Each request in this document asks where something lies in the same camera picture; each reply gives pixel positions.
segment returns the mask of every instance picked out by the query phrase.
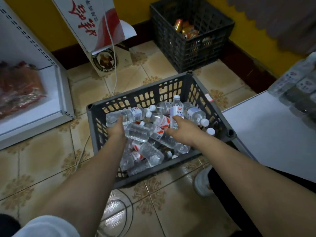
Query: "orange can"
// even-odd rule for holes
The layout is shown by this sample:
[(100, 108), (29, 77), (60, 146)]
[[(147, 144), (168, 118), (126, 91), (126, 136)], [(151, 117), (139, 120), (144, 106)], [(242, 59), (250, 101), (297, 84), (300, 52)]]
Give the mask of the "orange can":
[(187, 27), (182, 27), (182, 34), (186, 34), (186, 33), (190, 33), (194, 31), (194, 26), (193, 25), (189, 25)]
[(190, 33), (184, 34), (184, 38), (185, 38), (185, 39), (191, 39), (191, 38), (193, 38), (193, 37), (197, 37), (198, 34), (199, 34), (198, 30), (194, 30), (194, 31), (192, 31), (192, 32), (190, 32)]
[(182, 24), (182, 29), (186, 28), (189, 25), (190, 25), (189, 21), (184, 21)]
[(174, 24), (174, 28), (176, 29), (177, 32), (180, 32), (182, 30), (182, 19), (177, 19), (176, 23)]

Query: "forearm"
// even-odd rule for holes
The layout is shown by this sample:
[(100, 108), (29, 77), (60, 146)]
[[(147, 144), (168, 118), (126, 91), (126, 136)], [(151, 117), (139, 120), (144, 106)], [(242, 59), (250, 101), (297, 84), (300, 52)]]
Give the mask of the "forearm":
[(92, 236), (112, 190), (126, 139), (112, 136), (105, 146), (67, 179), (43, 208), (42, 215), (67, 220), (80, 236)]
[(314, 234), (316, 195), (207, 135), (196, 140), (264, 236)]

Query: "black plastic crate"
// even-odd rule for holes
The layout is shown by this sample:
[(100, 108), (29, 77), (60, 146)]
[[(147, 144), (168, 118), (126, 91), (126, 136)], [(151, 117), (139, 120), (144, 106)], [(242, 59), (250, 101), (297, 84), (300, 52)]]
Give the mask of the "black plastic crate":
[[(188, 71), (89, 104), (87, 106), (87, 114), (94, 154), (97, 154), (108, 139), (105, 126), (106, 113), (136, 106), (145, 108), (152, 104), (157, 104), (160, 101), (171, 102), (174, 95), (180, 95), (180, 100), (182, 102), (189, 101), (203, 110), (206, 113), (207, 119), (210, 120), (210, 127), (215, 129), (215, 136), (218, 139), (228, 142), (235, 138), (235, 132), (227, 123), (219, 108), (214, 102), (209, 102), (207, 100), (209, 95), (206, 88), (197, 77), (193, 75), (192, 71)], [(177, 165), (190, 161), (196, 158), (199, 154), (201, 153), (198, 150), (193, 150), (177, 158), (165, 160), (162, 164), (131, 177), (127, 176), (127, 173), (122, 172), (119, 168), (114, 189), (136, 184), (141, 180), (150, 178), (153, 175), (157, 175)]]
[[(160, 0), (150, 11), (155, 42), (178, 73), (216, 61), (235, 24), (206, 0)], [(189, 21), (200, 34), (185, 39), (173, 27), (177, 19)]]

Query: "tiled floor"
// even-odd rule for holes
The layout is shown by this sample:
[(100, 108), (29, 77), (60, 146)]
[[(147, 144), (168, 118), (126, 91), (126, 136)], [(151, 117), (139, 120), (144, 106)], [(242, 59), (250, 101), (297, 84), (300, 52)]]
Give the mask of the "tiled floor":
[[(177, 74), (153, 42), (133, 47), (131, 55), (133, 65), (117, 73), (115, 94)], [(221, 110), (255, 95), (220, 60), (194, 72)], [(69, 70), (68, 75), (77, 118), (0, 151), (0, 212), (16, 217), (22, 225), (37, 215), (48, 196), (75, 171), (90, 134), (87, 104), (109, 97), (114, 89), (115, 75), (99, 77), (90, 63)], [(92, 156), (88, 140), (82, 164)], [(116, 236), (125, 218), (127, 225), (133, 218), (127, 236), (229, 236), (238, 227), (217, 197), (201, 198), (192, 188), (194, 175), (208, 165), (200, 156), (121, 189), (132, 206), (124, 194), (112, 191), (102, 227)], [(127, 213), (115, 199), (126, 204)]]

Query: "white bottle cap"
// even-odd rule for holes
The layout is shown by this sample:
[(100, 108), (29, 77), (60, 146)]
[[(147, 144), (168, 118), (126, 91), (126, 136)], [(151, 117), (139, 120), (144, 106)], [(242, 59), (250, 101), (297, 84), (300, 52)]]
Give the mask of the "white bottle cap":
[(209, 126), (209, 124), (210, 124), (210, 121), (208, 120), (208, 119), (202, 119), (201, 121), (200, 121), (200, 124), (202, 125), (202, 126), (204, 126), (204, 127), (207, 127), (207, 126)]
[(145, 116), (146, 116), (147, 118), (150, 118), (150, 117), (151, 117), (151, 112), (150, 112), (150, 111), (147, 111)]
[(155, 105), (150, 105), (149, 110), (150, 111), (155, 111), (156, 110), (156, 106)]
[(209, 135), (215, 135), (215, 130), (213, 128), (208, 128), (206, 130), (206, 132), (209, 134)]
[(168, 156), (169, 158), (171, 158), (171, 157), (172, 157), (172, 153), (171, 153), (171, 151), (168, 151), (168, 152), (167, 152), (167, 156)]

